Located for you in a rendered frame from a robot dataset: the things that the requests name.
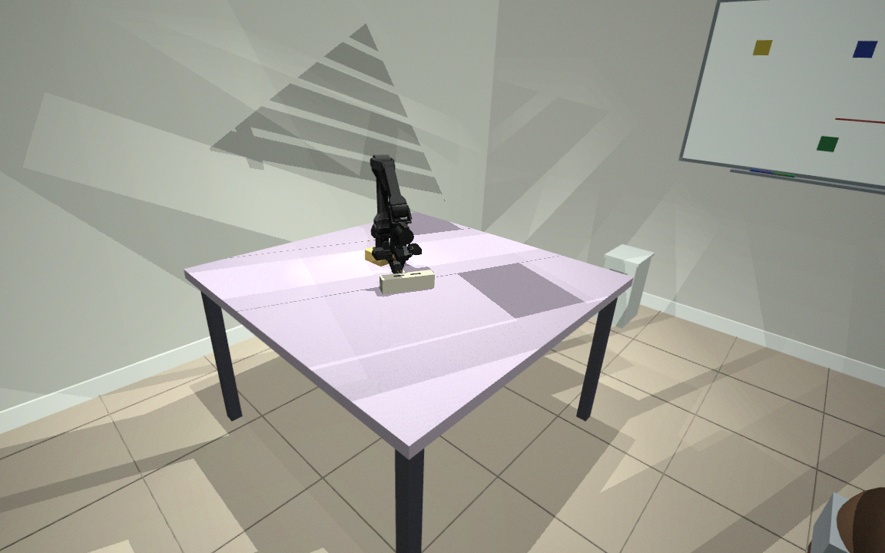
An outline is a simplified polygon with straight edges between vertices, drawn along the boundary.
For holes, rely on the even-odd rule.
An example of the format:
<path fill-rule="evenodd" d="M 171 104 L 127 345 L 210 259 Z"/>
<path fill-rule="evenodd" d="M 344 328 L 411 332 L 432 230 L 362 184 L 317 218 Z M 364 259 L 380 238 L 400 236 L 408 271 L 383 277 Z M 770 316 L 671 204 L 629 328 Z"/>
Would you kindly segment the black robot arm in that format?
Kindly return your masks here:
<path fill-rule="evenodd" d="M 399 191 L 396 162 L 388 154 L 374 154 L 370 162 L 373 175 L 376 176 L 378 200 L 378 214 L 373 218 L 371 228 L 371 236 L 376 241 L 376 247 L 373 248 L 389 250 L 389 235 L 396 236 L 400 244 L 393 243 L 391 254 L 396 255 L 398 262 L 408 261 L 414 255 L 413 247 L 407 246 L 414 239 L 408 225 L 412 223 L 412 216 L 406 199 Z"/>

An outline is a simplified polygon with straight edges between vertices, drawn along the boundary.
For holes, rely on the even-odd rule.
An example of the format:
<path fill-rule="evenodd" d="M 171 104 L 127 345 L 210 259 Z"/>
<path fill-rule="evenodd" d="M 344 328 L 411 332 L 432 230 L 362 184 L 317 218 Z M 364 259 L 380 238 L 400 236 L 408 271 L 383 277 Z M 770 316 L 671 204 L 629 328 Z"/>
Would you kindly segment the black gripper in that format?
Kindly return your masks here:
<path fill-rule="evenodd" d="M 376 261 L 382 261 L 384 259 L 386 259 L 386 261 L 389 261 L 389 265 L 391 267 L 391 272 L 394 272 L 394 266 L 393 266 L 394 259 L 393 259 L 393 255 L 391 254 L 391 247 L 393 247 L 393 243 L 395 243 L 395 242 L 397 242 L 397 244 L 400 244 L 400 242 L 398 241 L 396 236 L 389 235 L 389 250 L 384 250 L 382 247 L 372 249 L 373 258 L 375 258 Z M 414 255 L 421 255 L 422 254 L 422 248 L 417 243 L 409 243 L 407 246 L 413 247 Z M 404 267 L 406 261 L 401 261 L 400 263 Z"/>

